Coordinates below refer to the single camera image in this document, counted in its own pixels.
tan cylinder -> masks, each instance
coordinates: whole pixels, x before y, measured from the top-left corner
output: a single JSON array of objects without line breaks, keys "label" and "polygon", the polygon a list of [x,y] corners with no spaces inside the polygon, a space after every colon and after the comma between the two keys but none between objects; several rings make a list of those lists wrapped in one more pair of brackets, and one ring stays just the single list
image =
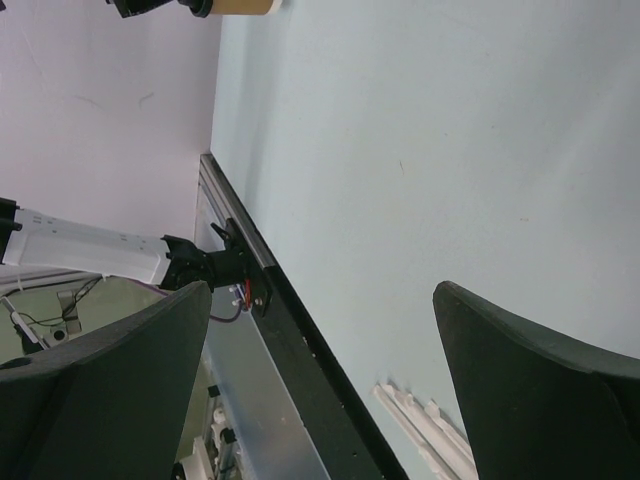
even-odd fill
[{"label": "tan cylinder", "polygon": [[211,15],[266,15],[280,7],[282,0],[213,0]]}]

table surface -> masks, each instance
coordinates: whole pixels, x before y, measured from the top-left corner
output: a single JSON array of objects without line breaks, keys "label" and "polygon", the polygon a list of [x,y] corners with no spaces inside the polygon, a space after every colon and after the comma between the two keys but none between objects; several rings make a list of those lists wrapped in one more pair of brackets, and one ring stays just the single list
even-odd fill
[{"label": "table surface", "polygon": [[223,21],[211,150],[370,395],[461,425],[431,295],[453,280],[640,356],[640,4],[292,1]]}]

stain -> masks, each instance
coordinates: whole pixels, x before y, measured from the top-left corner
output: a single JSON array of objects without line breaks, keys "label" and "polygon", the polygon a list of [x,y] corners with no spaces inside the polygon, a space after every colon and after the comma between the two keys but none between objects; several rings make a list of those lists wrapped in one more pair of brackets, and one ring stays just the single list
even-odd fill
[{"label": "stain", "polygon": [[155,92],[151,92],[145,95],[144,97],[141,97],[140,100],[138,100],[138,108],[142,110],[142,104],[147,100],[151,100],[155,96],[155,94],[156,94]]},{"label": "stain", "polygon": [[88,103],[92,107],[97,108],[98,110],[102,110],[103,112],[105,111],[105,108],[102,105],[100,105],[95,100],[92,100],[91,98],[83,97],[82,95],[72,95],[71,98],[75,98],[76,100],[80,100],[81,102]]}]

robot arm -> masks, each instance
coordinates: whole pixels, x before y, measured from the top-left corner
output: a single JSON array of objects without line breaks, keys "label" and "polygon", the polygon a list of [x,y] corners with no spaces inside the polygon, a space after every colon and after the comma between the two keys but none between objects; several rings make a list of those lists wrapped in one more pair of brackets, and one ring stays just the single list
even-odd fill
[{"label": "robot arm", "polygon": [[246,276],[241,249],[225,243],[227,250],[206,253],[186,239],[123,234],[49,217],[0,199],[0,258],[6,265],[115,275],[166,290],[204,280],[213,290],[241,283]]}]

white table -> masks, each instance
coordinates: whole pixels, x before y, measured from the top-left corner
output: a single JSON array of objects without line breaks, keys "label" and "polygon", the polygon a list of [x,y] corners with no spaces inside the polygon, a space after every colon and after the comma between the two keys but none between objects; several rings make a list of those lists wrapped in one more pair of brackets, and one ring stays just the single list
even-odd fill
[{"label": "white table", "polygon": [[391,378],[461,424],[438,282],[640,356],[640,3],[554,5],[223,22],[212,152],[412,478],[369,392]]}]

